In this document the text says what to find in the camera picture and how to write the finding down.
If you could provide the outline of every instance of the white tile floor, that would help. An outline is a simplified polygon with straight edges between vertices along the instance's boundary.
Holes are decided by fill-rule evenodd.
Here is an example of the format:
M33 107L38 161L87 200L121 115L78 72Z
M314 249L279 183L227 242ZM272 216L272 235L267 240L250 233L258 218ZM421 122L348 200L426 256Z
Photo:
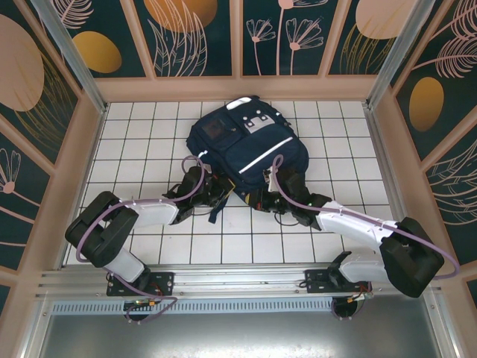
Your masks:
M359 102L272 101L309 150L311 192L350 209L391 219L388 197ZM100 192L157 198L182 180L180 160L198 118L224 105L211 102L112 103L81 207ZM209 208L198 208L206 213ZM283 224L296 221L289 214ZM277 224L234 194L216 224L194 216L179 225L138 229L125 247L147 264L327 263L359 244L334 233ZM65 264L78 264L69 247Z

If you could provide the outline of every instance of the black bracket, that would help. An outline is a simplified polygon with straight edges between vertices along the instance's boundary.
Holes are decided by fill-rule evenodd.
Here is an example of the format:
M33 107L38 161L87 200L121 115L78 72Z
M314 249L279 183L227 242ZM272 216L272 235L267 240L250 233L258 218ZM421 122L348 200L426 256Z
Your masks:
M107 280L106 295L110 297L128 297L138 294L125 287L114 276L109 275ZM151 272L148 285L143 289L144 292L151 295L171 296L174 288L174 272Z
M336 293L336 292L360 292L361 285L367 288L368 282L345 282L337 286L329 279L329 270L306 270L305 280L300 283L301 288L306 287L308 293Z

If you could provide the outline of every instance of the flower illustration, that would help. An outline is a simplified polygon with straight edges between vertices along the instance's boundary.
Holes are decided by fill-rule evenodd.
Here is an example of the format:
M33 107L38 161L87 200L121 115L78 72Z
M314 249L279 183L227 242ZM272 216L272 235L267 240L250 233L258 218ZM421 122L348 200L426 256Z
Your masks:
M18 178L18 173L20 170L20 163L22 162L22 156L16 151L12 151L11 155L8 157L8 153L5 148L0 149L0 194L14 194L19 198L27 201L30 204L39 207L40 204L26 198L25 196L19 194L15 191L15 182ZM14 218L23 220L33 224L35 221L23 216L21 214L15 213L5 207L0 207L0 211L6 213ZM7 244L5 242L0 242L2 245L15 246L16 244Z
M323 45L323 37L319 37L321 33L319 24L320 19L315 21L303 20L297 28L297 19L288 20L286 22L286 34L291 49L290 75L293 75L293 57L295 51Z
M15 180L20 170L20 154L12 151L10 158L5 148L0 149L0 192L11 194L15 191Z
M247 21L247 30L253 41L253 49L255 51L256 68L259 71L259 75L262 75L260 71L259 56L256 50L256 44L261 41L269 41L276 37L275 31L270 23L270 20L258 20L256 23L254 20Z
M284 10L292 9L293 7L312 7L326 4L328 0L278 0L278 5Z

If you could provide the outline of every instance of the purple cable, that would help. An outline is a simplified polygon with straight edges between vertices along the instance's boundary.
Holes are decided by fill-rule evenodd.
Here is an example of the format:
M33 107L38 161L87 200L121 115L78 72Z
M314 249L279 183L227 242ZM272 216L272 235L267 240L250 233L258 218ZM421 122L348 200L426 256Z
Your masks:
M439 254L441 254L442 256L447 258L454 265L454 272L452 272L450 274L442 274L442 275L439 275L439 276L435 276L434 280L443 280L443 279L446 279L446 278L455 277L455 276L457 276L457 274L461 270L458 262L454 259L454 257L449 255L448 253L446 253L444 250L437 247L436 245L434 245L430 242L427 242L426 240L421 239L420 237L415 236L412 233L406 233L405 231L400 230L398 228L383 224L382 222L378 222L377 220L370 219L370 218L368 218L366 216L363 216L359 213L353 213L353 212L348 211L348 210L339 210L339 209L335 209L335 208L332 208L332 207L309 207L308 205L303 205L303 204L297 203L296 201L294 201L292 198L290 198L289 196L287 196L285 194L285 192L283 191L283 189L281 188L281 186L278 183L277 170L282 164L283 164L283 156L281 154L278 154L275 157L274 163L272 165L273 179L275 181L275 184L277 185L277 189L278 189L279 193L283 196L283 198L285 198L286 201L288 201L290 204L293 204L295 207L299 207L299 208L305 209L305 210L312 210L312 211L318 211L318 212L324 212L324 213L336 213L336 214L340 214L340 215L352 216L354 218L361 219L365 222L369 222L370 224L380 226L380 227L382 227L384 229L387 229L387 230L391 230L395 233L398 233L399 235L403 235L403 236L405 236L409 239L412 239L414 241L419 242L422 245L427 246L428 248L431 248L432 250L438 252Z
M138 203L140 204L157 204L157 203L175 203L175 202L178 202L178 201L182 201L182 200L185 200L187 198L190 198L191 196L193 196L195 194L195 192L197 192L199 189L200 189L200 186L202 185L203 183L203 179L205 177L205 169L203 167L203 163L202 163L202 160L200 160L200 158L194 156L194 155L189 155L188 157L185 157L181 163L181 166L182 166L182 169L183 171L185 172L185 168L184 168L184 163L189 160L189 159L194 159L197 161L197 163L199 164L200 166L200 179L199 179L199 182L198 184L195 186L195 188L187 195L184 195L180 198L175 198L175 199L168 199L168 198L162 198L162 199L141 199L141 200L132 200L132 201L123 201L123 202L120 202L120 203L117 203L116 205L113 205L111 207L109 207L108 209L106 209L89 227L88 227L88 230L85 231L84 235L81 237L81 240L79 241L78 243L78 246L76 247L76 260L78 260L80 263L87 263L88 260L84 260L81 258L80 256L80 253L81 253L81 249L83 248L83 245L86 241L86 239L88 238L88 236L91 234L91 232L95 229L96 225L98 225L100 223L101 220L103 220L109 213L111 213L112 211L118 209L119 207L125 207L127 205L136 205ZM172 300L172 302L170 304L168 304L166 307L164 307L162 310L160 310L158 313L154 313L153 315L149 315L147 318L143 319L142 323L146 323L148 321L152 321L153 319L159 317L160 315L162 315L165 311L167 311L168 309L170 309L172 306L175 305L175 303L177 302L177 297L173 297L173 296L158 296L158 295L152 295L152 294L149 294L147 292L143 292L137 288L135 288L134 286L132 286L131 284L129 284L124 278L122 278L121 276L119 276L118 274L114 274L114 272L108 270L106 268L106 271L108 271L110 274L114 275L114 277L116 277L123 285L125 285L128 289L130 289L131 291L137 293L138 295L141 295L141 296L145 296L145 297L149 297L149 298L152 298L152 299L160 299L160 300ZM128 319L130 319L129 317L129 312L130 310L128 310L126 312L126 317Z

